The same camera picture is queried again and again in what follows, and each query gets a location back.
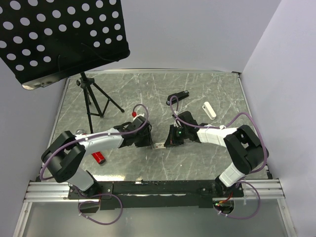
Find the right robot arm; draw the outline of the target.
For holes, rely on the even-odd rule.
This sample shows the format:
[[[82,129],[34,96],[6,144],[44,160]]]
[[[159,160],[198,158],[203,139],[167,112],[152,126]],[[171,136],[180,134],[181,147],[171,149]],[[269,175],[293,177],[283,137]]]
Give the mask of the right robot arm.
[[[233,186],[245,176],[255,173],[259,165],[266,165],[269,152],[249,125],[237,128],[214,127],[198,124],[189,111],[174,113],[175,122],[169,128],[164,146],[175,147],[189,139],[196,143],[208,143],[227,149],[231,164],[215,179],[216,193],[228,196]]]

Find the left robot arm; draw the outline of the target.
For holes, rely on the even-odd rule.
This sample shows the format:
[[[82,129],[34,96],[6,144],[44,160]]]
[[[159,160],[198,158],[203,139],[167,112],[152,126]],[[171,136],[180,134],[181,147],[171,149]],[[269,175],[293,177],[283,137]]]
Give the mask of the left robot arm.
[[[68,182],[85,198],[93,198],[102,188],[89,171],[79,167],[82,159],[107,149],[150,146],[153,144],[151,129],[145,117],[137,116],[132,122],[99,133],[73,135],[70,131],[62,132],[41,156],[44,166],[40,179],[45,179],[43,173],[48,169],[56,182]]]

